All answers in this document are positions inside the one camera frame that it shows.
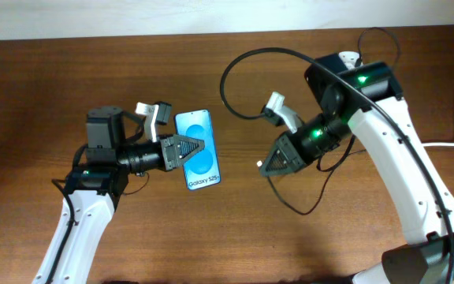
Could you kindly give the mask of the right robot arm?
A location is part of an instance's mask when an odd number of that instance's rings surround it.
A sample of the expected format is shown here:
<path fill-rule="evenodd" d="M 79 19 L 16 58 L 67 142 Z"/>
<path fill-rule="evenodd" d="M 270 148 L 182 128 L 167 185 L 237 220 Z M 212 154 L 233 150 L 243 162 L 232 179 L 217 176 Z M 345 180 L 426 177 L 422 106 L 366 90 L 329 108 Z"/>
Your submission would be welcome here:
<path fill-rule="evenodd" d="M 303 122 L 274 92 L 265 117 L 287 130 L 259 163 L 263 177 L 293 174 L 317 163 L 346 137 L 359 140 L 388 189 L 405 244 L 346 283 L 454 281 L 454 197 L 411 121 L 402 89 L 383 62 L 363 64 L 352 51 L 318 59 L 305 73 L 321 113 Z"/>

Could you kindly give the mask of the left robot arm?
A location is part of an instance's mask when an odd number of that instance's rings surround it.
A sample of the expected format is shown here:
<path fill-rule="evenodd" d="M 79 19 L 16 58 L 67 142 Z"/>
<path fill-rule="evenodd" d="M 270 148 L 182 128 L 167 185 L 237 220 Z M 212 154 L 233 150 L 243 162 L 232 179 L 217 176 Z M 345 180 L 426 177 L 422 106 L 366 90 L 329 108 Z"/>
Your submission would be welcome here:
<path fill-rule="evenodd" d="M 84 283 L 96 249 L 128 185 L 130 174 L 169 172 L 205 148 L 203 140 L 159 135 L 169 121 L 168 103 L 138 103 L 134 113 L 102 106 L 87 113 L 87 143 L 71 171 L 53 184 L 63 195 L 61 217 L 35 283 Z"/>

